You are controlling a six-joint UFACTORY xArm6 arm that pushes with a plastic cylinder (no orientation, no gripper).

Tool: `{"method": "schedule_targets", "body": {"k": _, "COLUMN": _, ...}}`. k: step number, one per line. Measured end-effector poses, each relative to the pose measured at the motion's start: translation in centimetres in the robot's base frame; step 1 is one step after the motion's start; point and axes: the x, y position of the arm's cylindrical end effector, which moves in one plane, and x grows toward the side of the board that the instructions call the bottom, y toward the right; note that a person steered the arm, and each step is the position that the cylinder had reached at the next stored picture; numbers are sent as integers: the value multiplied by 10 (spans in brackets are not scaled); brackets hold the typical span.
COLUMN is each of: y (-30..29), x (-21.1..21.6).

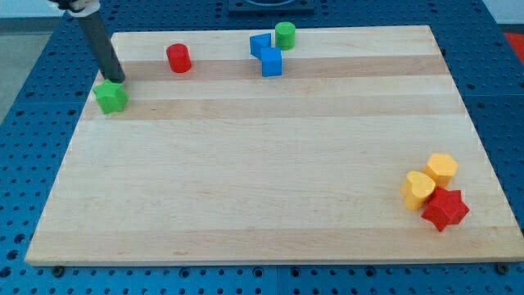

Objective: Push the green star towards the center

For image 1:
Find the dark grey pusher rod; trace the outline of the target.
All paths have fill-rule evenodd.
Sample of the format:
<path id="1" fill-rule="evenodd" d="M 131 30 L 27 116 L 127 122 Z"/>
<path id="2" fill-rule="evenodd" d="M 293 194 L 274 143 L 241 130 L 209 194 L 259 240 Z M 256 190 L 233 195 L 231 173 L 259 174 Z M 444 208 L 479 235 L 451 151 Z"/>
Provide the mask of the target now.
<path id="1" fill-rule="evenodd" d="M 123 83 L 125 81 L 125 73 L 115 53 L 100 13 L 95 11 L 86 16 L 76 16 L 76 19 L 103 78 L 113 83 Z"/>

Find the white and black rod holder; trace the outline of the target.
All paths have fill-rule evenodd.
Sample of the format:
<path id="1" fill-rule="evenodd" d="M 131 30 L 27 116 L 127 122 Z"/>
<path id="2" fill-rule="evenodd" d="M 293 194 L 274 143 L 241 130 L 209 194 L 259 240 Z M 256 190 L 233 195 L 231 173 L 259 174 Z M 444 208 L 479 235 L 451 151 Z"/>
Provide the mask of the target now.
<path id="1" fill-rule="evenodd" d="M 99 11 L 99 0 L 50 0 L 61 10 L 68 11 L 74 17 L 90 16 Z"/>

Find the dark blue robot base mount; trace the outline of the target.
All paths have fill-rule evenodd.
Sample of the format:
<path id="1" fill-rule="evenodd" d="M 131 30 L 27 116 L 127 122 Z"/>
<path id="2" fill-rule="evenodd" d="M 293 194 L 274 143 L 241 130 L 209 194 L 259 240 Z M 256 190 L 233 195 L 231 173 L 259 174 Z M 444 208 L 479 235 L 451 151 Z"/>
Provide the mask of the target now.
<path id="1" fill-rule="evenodd" d="M 314 12 L 315 0 L 227 0 L 229 14 Z"/>

